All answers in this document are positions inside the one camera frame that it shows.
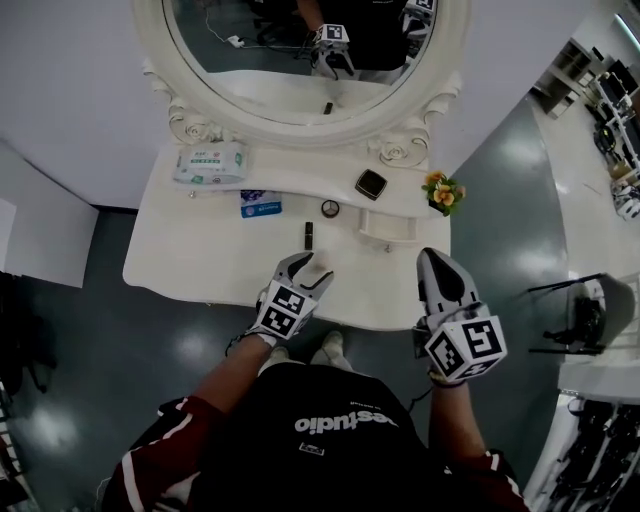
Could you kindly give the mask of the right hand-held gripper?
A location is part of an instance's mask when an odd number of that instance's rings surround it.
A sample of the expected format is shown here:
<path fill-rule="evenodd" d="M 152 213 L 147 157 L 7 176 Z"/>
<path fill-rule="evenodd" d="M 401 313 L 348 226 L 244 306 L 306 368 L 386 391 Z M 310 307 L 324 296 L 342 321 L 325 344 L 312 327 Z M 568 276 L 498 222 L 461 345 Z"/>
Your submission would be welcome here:
<path fill-rule="evenodd" d="M 508 350 L 499 317 L 479 302 L 472 276 L 450 256 L 430 248 L 420 251 L 416 271 L 427 316 L 412 333 L 422 356 L 430 360 L 431 379 L 437 386 L 459 386 L 486 374 Z M 452 310 L 455 304 L 459 307 Z"/>

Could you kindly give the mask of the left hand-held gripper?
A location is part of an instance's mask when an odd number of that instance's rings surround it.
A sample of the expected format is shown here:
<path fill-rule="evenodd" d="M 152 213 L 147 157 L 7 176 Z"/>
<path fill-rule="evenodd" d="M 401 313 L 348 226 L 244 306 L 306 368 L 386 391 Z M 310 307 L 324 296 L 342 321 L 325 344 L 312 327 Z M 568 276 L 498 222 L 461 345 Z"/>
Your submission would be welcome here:
<path fill-rule="evenodd" d="M 304 327 L 334 279 L 334 272 L 329 271 L 312 285 L 294 284 L 294 277 L 313 255 L 312 251 L 303 251 L 277 264 L 274 279 L 259 294 L 257 318 L 244 336 L 258 335 L 264 341 L 286 341 Z"/>

